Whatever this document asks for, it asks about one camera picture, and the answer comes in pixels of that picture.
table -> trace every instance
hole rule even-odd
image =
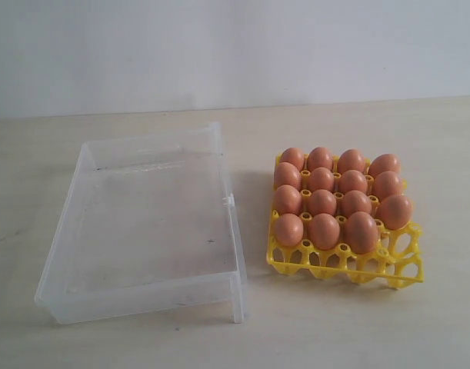
[[[58,326],[33,296],[83,141],[222,123],[248,271],[229,304]],[[401,291],[265,263],[275,155],[402,160],[425,283]],[[0,367],[470,367],[470,97],[0,121]]]

yellow plastic egg tray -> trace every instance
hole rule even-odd
[[[276,158],[275,164],[279,163],[280,155]],[[334,157],[334,173],[336,180],[340,174],[336,173],[338,157]],[[370,161],[367,159],[367,170]],[[423,282],[423,267],[421,259],[421,250],[419,249],[418,239],[422,233],[421,227],[409,222],[405,227],[391,231],[385,228],[383,223],[375,219],[380,231],[380,240],[373,252],[367,254],[355,254],[349,245],[341,240],[335,248],[327,251],[317,249],[313,243],[307,239],[307,224],[312,219],[310,213],[306,210],[306,203],[312,194],[306,189],[306,181],[310,172],[302,171],[302,197],[303,212],[300,218],[305,225],[305,233],[302,241],[293,248],[281,246],[274,237],[273,225],[279,214],[274,208],[271,211],[271,217],[268,230],[267,262],[272,265],[276,271],[281,274],[294,274],[300,269],[307,269],[315,278],[328,279],[336,274],[347,274],[350,281],[356,284],[364,284],[376,278],[384,278],[391,288],[404,288],[416,282]],[[368,192],[371,189],[373,178],[368,179]],[[336,192],[335,196],[338,202],[342,199],[342,194]],[[370,196],[373,204],[373,211],[379,205],[378,199]],[[335,217],[339,224],[346,222],[342,215]],[[398,249],[398,240],[402,237],[409,237],[410,240],[403,250]],[[408,275],[408,269],[415,267],[415,273]]]

transparent plastic box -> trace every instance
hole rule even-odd
[[[231,301],[245,262],[219,124],[83,144],[35,301],[61,324]]]

egg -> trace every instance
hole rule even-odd
[[[321,213],[334,216],[337,211],[337,199],[330,191],[317,190],[308,199],[308,211],[314,216]]]
[[[281,154],[279,162],[293,164],[299,171],[302,171],[305,167],[305,154],[300,148],[288,148]]]
[[[341,157],[337,161],[337,171],[339,173],[342,174],[352,169],[360,171],[361,173],[365,173],[366,169],[365,157],[356,148],[352,148],[342,153]]]
[[[344,223],[345,242],[356,254],[374,251],[379,239],[375,219],[364,211],[352,214]]]
[[[340,234],[339,223],[330,214],[318,214],[308,223],[308,238],[320,250],[334,248]]]
[[[376,209],[376,218],[390,230],[400,229],[412,218],[412,201],[403,194],[388,196]]]
[[[274,222],[274,236],[282,246],[298,246],[303,239],[303,221],[294,214],[281,215]]]
[[[333,192],[335,185],[334,174],[327,168],[316,168],[308,177],[307,185],[310,191],[324,189]]]
[[[380,201],[385,200],[388,196],[402,193],[402,179],[394,171],[383,171],[373,182],[372,194]]]
[[[351,214],[357,211],[364,211],[367,214],[371,214],[372,201],[363,192],[352,190],[345,194],[341,200],[341,213],[349,218]]]
[[[299,214],[302,212],[302,194],[293,186],[283,184],[274,192],[274,209],[279,214]]]
[[[327,168],[329,171],[334,166],[334,158],[327,148],[314,148],[306,159],[306,168],[313,171],[316,168]]]
[[[345,171],[339,180],[340,192],[347,194],[352,190],[358,190],[364,193],[368,190],[368,182],[366,181],[365,175],[355,169]]]
[[[302,189],[302,175],[299,170],[289,163],[279,163],[274,170],[274,186],[290,185],[298,191]]]
[[[368,174],[373,178],[376,178],[384,171],[394,171],[395,173],[399,173],[401,171],[401,163],[395,155],[380,155],[370,164],[370,168],[368,168]]]

